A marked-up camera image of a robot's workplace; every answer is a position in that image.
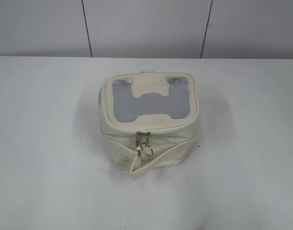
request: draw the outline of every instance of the leather strap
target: leather strap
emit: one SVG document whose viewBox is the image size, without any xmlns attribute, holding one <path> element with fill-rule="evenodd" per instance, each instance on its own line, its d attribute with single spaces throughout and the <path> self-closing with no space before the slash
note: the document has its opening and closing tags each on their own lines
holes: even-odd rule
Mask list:
<svg viewBox="0 0 293 230">
<path fill-rule="evenodd" d="M 156 157 L 150 163 L 148 163 L 147 165 L 141 168 L 139 167 L 141 165 L 141 160 L 140 160 L 140 157 L 138 157 L 138 153 L 137 153 L 130 169 L 131 177 L 134 180 L 136 180 L 137 178 L 147 174 L 149 171 L 155 168 L 158 164 L 162 163 L 163 161 L 166 161 L 167 159 L 173 157 L 174 155 L 180 152 L 188 152 L 193 146 L 195 140 L 196 138 L 193 138 L 191 140 L 185 141 L 183 143 L 180 143 L 174 146 L 173 148 L 165 151 L 160 156 Z"/>
</svg>

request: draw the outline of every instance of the bag lid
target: bag lid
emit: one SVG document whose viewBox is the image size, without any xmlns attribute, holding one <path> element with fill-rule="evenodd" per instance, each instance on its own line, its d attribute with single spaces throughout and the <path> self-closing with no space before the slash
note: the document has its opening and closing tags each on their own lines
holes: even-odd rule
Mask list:
<svg viewBox="0 0 293 230">
<path fill-rule="evenodd" d="M 181 127 L 198 115 L 194 78 L 185 72 L 118 74 L 102 86 L 102 110 L 123 132 Z"/>
</svg>

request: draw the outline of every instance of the panel seam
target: panel seam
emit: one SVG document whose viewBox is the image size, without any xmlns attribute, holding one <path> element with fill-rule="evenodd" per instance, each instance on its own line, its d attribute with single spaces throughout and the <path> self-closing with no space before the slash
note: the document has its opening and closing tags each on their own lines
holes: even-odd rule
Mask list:
<svg viewBox="0 0 293 230">
<path fill-rule="evenodd" d="M 207 35 L 207 30 L 208 30 L 208 25 L 209 25 L 210 14 L 212 12 L 212 7 L 213 7 L 213 1 L 214 0 L 212 0 L 211 3 L 210 3 L 209 13 L 208 13 L 208 19 L 207 19 L 207 24 L 206 24 L 206 29 L 205 29 L 204 40 L 203 40 L 203 45 L 202 45 L 202 50 L 201 50 L 201 56 L 200 56 L 200 58 L 202 58 L 203 51 L 204 51 L 204 46 L 205 46 L 205 41 L 206 41 L 206 35 Z"/>
<path fill-rule="evenodd" d="M 90 50 L 90 55 L 92 55 L 92 49 L 91 49 L 91 44 L 90 44 L 90 38 L 89 38 L 89 31 L 88 31 L 88 26 L 87 26 L 87 19 L 86 19 L 86 14 L 85 14 L 85 7 L 84 7 L 84 2 L 81 0 L 81 5 L 83 7 L 83 13 L 84 13 L 84 20 L 85 20 L 85 26 L 86 26 L 86 32 L 87 32 L 87 38 L 88 38 L 88 44 L 89 44 L 89 50 Z"/>
</svg>

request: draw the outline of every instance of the white wall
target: white wall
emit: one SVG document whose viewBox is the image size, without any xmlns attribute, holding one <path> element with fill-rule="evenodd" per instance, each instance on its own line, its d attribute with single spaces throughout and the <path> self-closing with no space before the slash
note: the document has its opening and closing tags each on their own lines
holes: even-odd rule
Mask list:
<svg viewBox="0 0 293 230">
<path fill-rule="evenodd" d="M 199 58 L 211 0 L 84 0 L 94 57 Z"/>
<path fill-rule="evenodd" d="M 214 0 L 203 58 L 293 58 L 293 0 Z"/>
<path fill-rule="evenodd" d="M 80 0 L 0 0 L 0 55 L 90 57 Z"/>
<path fill-rule="evenodd" d="M 200 57 L 212 0 L 83 1 L 94 57 Z M 90 57 L 81 0 L 0 0 L 0 55 Z M 293 58 L 293 0 L 213 0 L 203 58 Z"/>
</svg>

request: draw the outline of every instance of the clear plastic window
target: clear plastic window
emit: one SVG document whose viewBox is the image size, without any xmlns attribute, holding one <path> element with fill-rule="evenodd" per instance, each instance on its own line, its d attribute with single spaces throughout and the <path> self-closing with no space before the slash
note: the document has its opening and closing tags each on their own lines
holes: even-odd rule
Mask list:
<svg viewBox="0 0 293 230">
<path fill-rule="evenodd" d="M 145 93 L 136 98 L 132 80 L 113 81 L 113 113 L 123 123 L 133 122 L 141 115 L 167 114 L 172 119 L 186 118 L 190 113 L 188 80 L 184 77 L 167 78 L 168 96 Z"/>
</svg>

